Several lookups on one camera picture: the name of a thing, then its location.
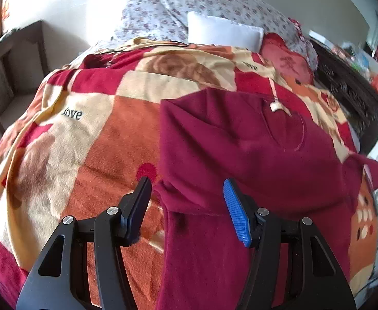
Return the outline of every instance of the carved wooden cabinet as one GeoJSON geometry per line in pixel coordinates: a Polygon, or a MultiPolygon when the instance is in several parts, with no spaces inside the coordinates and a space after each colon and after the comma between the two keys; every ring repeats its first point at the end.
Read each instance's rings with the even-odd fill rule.
{"type": "Polygon", "coordinates": [[[327,87],[349,113],[361,153],[368,154],[378,140],[378,93],[355,69],[324,46],[312,41],[318,57],[315,79],[327,87]]]}

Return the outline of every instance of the wooden furniture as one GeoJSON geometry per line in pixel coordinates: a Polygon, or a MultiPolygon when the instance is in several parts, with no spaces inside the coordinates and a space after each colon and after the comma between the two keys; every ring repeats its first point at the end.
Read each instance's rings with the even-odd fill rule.
{"type": "MultiPolygon", "coordinates": [[[[43,40],[43,21],[37,21],[25,28],[19,29],[9,36],[5,37],[0,42],[0,61],[4,65],[4,70],[6,74],[7,81],[15,94],[15,86],[13,81],[13,76],[11,73],[10,63],[9,63],[9,53],[11,49],[21,43],[22,41],[29,41],[30,43],[37,43],[40,63],[43,70],[44,77],[49,74],[49,66],[47,64],[46,51],[44,48],[43,40]]],[[[0,122],[0,132],[4,133],[4,127],[0,122]]]]}
{"type": "Polygon", "coordinates": [[[378,93],[355,69],[328,48],[312,41],[318,57],[316,80],[320,81],[349,112],[348,121],[357,133],[361,153],[368,154],[378,140],[378,93]]]}

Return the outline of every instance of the printed word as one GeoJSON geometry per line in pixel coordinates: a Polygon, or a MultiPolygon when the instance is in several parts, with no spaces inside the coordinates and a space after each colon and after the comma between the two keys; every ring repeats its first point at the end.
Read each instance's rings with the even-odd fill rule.
{"type": "Polygon", "coordinates": [[[246,63],[246,62],[243,62],[243,63],[244,63],[244,65],[246,65],[248,68],[251,68],[252,70],[258,71],[258,67],[257,67],[257,66],[251,65],[251,64],[246,63]]]}
{"type": "Polygon", "coordinates": [[[66,108],[61,115],[65,115],[66,117],[80,120],[81,116],[83,115],[83,112],[81,111],[75,111],[75,110],[70,110],[69,108],[66,108]]]}

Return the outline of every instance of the fleece blanket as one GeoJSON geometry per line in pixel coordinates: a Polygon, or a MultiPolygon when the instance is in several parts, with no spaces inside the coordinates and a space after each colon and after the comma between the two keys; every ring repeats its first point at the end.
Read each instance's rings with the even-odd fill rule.
{"type": "MultiPolygon", "coordinates": [[[[354,150],[334,97],[246,49],[153,42],[137,38],[50,73],[24,115],[0,141],[0,293],[15,307],[27,274],[66,215],[98,215],[159,172],[159,103],[203,88],[291,97],[333,140],[341,160],[354,150]]],[[[377,217],[366,178],[352,219],[350,284],[368,279],[375,258],[377,217]]],[[[141,240],[123,248],[140,310],[153,309],[161,282],[164,225],[152,197],[141,240]]],[[[88,246],[91,298],[98,304],[93,246],[88,246]]]]}

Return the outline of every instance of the red dot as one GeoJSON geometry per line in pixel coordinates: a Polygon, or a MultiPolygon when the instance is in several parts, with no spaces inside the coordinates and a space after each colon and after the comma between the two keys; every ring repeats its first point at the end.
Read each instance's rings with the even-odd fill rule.
{"type": "Polygon", "coordinates": [[[141,164],[136,172],[136,180],[139,181],[143,176],[147,176],[154,183],[157,178],[156,167],[151,163],[141,164]]]}

